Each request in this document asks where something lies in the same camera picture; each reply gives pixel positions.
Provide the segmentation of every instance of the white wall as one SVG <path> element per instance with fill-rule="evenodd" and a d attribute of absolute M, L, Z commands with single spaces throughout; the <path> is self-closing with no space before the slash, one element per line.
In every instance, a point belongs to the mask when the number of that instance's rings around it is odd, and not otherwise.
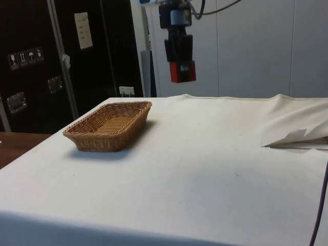
<path fill-rule="evenodd" d="M 207 0 L 219 9 L 233 0 Z M 200 9 L 200 0 L 193 0 Z M 242 0 L 219 14 L 193 19 L 197 81 L 170 81 L 158 7 L 147 9 L 159 96 L 328 96 L 328 1 Z"/>

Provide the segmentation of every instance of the woven basket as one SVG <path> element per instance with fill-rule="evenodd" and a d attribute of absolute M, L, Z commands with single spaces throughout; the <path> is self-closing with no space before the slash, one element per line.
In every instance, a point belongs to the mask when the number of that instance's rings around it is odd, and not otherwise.
<path fill-rule="evenodd" d="M 81 151 L 124 149 L 146 124 L 149 101 L 107 104 L 63 132 Z"/>

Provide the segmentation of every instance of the paper note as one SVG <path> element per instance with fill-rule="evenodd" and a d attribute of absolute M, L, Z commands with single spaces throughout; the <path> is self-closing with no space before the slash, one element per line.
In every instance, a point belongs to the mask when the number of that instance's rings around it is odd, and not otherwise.
<path fill-rule="evenodd" d="M 76 13 L 74 14 L 75 24 L 77 30 L 78 41 L 80 43 L 80 48 L 85 49 L 92 47 L 92 38 L 89 26 L 88 13 Z"/>

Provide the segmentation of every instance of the metal latch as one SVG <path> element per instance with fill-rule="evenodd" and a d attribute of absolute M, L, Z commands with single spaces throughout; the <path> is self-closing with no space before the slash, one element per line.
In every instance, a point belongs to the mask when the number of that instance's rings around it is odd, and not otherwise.
<path fill-rule="evenodd" d="M 19 92 L 7 98 L 9 111 L 15 114 L 27 107 L 26 98 L 23 92 Z"/>

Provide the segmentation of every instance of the wicker basket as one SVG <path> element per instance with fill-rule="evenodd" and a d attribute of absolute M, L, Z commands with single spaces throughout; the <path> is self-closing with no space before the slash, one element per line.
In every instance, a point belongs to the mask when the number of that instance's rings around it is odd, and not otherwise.
<path fill-rule="evenodd" d="M 146 124 L 149 101 L 107 104 L 63 132 L 81 151 L 124 149 Z"/>

